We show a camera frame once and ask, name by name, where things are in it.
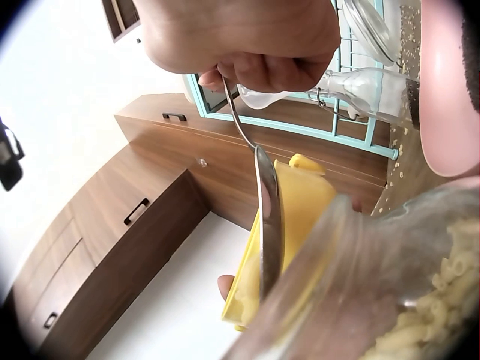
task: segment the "drawer handle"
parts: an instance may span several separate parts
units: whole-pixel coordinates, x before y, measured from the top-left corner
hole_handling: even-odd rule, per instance
[[[187,121],[187,118],[183,114],[174,114],[173,112],[163,112],[162,116],[164,119],[170,119],[170,116],[176,116],[180,121]]]
[[[47,318],[47,320],[45,320],[43,327],[46,329],[50,329],[53,323],[55,322],[55,320],[57,319],[57,317],[58,317],[58,314],[56,312],[52,312],[50,316]]]
[[[125,218],[125,220],[123,221],[123,223],[124,223],[125,225],[127,225],[127,226],[130,225],[130,223],[132,222],[132,221],[130,220],[130,217],[133,215],[133,213],[134,213],[135,211],[137,211],[140,206],[143,205],[143,206],[146,207],[149,203],[150,203],[150,202],[148,201],[147,198],[144,198],[142,201],[140,201],[140,203],[132,210],[132,212],[128,214],[128,216]]]

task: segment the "finger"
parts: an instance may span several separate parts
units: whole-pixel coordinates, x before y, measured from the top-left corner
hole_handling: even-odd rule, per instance
[[[198,84],[212,91],[223,90],[222,75],[218,72],[216,67],[200,75],[200,78],[198,79]]]
[[[278,92],[269,83],[267,66],[263,55],[236,53],[233,56],[235,76],[238,82],[249,89],[272,93]]]
[[[229,84],[238,84],[239,81],[235,74],[233,61],[230,59],[230,57],[223,59],[221,62],[217,64],[216,67],[220,75],[223,75],[225,78],[228,79]]]
[[[362,211],[361,201],[357,196],[352,196],[352,208],[353,211],[357,213],[361,213]]]
[[[223,297],[223,300],[227,300],[228,292],[232,287],[233,280],[235,277],[233,275],[222,275],[219,276],[217,279],[218,289],[220,290],[220,294]]]
[[[303,61],[297,59],[265,56],[265,62],[268,81],[275,92],[310,90],[318,83],[323,74],[321,72],[323,66],[320,68],[315,68],[311,64],[306,66]]]

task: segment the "uncooked macaroni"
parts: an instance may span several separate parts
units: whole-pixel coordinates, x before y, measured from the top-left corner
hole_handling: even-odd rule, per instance
[[[417,299],[413,310],[400,313],[392,331],[360,360],[420,360],[448,344],[479,307],[479,221],[462,220],[447,228],[450,258],[443,258],[432,277],[434,290]]]

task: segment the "granite countertop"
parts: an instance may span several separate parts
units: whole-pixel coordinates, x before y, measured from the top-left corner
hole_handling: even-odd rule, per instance
[[[420,72],[420,0],[402,0],[402,72],[417,79]],[[420,132],[413,127],[391,126],[390,147],[398,149],[397,160],[389,160],[387,184],[372,216],[385,215],[405,201],[448,181],[428,167],[420,144]]]

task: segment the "glass lid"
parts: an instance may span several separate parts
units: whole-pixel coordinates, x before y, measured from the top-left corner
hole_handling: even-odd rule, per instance
[[[365,51],[383,65],[392,66],[398,58],[399,42],[393,39],[374,6],[368,0],[344,0],[343,11]]]

